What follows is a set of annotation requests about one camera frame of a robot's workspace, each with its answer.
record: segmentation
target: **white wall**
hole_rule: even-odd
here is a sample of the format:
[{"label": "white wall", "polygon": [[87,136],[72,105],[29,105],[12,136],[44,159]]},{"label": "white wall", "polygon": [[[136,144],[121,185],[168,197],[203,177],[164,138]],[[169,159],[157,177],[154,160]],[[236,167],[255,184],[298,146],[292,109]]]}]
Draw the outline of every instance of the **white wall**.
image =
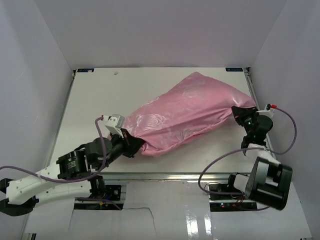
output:
[{"label": "white wall", "polygon": [[35,0],[72,69],[248,67],[286,0]]},{"label": "white wall", "polygon": [[[0,166],[38,171],[72,71],[33,0],[0,0],[0,29]],[[0,173],[0,179],[24,176],[6,169]],[[0,213],[0,239],[19,239],[24,221],[24,216]]]},{"label": "white wall", "polygon": [[[298,136],[279,159],[292,166],[293,181],[315,240],[320,239],[320,1],[288,0],[252,65],[259,103],[276,104],[293,115]],[[284,150],[293,127],[274,116],[271,140]]]}]

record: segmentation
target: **pink fabric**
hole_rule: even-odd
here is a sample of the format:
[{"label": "pink fabric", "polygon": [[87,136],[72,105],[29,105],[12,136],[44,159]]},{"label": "pink fabric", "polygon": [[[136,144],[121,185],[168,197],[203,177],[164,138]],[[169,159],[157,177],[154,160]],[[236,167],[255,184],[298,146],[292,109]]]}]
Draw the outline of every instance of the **pink fabric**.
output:
[{"label": "pink fabric", "polygon": [[143,155],[160,156],[218,128],[232,114],[232,106],[255,105],[251,97],[236,88],[194,72],[134,111],[123,128],[145,140]]}]

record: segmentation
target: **printed design on pink fabric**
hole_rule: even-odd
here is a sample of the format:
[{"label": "printed design on pink fabric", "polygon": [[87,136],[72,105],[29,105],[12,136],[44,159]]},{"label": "printed design on pink fabric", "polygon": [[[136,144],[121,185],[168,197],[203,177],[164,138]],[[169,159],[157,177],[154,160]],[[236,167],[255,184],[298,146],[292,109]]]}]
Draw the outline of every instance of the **printed design on pink fabric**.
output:
[{"label": "printed design on pink fabric", "polygon": [[126,117],[123,128],[145,140],[143,155],[160,156],[218,128],[231,107],[256,104],[238,89],[194,72]]}]

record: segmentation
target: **white table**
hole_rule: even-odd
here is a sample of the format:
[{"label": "white table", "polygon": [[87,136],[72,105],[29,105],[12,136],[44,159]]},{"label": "white table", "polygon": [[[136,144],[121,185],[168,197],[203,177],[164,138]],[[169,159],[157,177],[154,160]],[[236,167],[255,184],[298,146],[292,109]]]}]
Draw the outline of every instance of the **white table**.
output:
[{"label": "white table", "polygon": [[[95,68],[77,72],[71,89],[51,162],[79,145],[98,137],[94,121],[101,115],[129,115],[149,100],[166,93],[193,72],[225,82],[250,96],[244,72],[225,68]],[[100,125],[104,136],[109,131]],[[239,149],[246,134],[230,117],[223,126],[161,157],[137,154],[120,157],[106,172],[113,173],[200,173],[214,159]],[[211,173],[251,172],[253,163],[241,152],[226,157],[209,170]]]}]

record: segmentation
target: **pink cloth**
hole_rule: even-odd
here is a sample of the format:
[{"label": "pink cloth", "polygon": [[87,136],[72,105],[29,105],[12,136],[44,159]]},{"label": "pink cloth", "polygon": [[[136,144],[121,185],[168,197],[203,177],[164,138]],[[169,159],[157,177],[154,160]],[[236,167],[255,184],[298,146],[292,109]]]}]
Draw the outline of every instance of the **pink cloth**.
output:
[{"label": "pink cloth", "polygon": [[194,72],[134,111],[123,128],[145,140],[143,155],[160,156],[218,128],[232,114],[232,106],[255,105],[251,97],[236,88]]}]

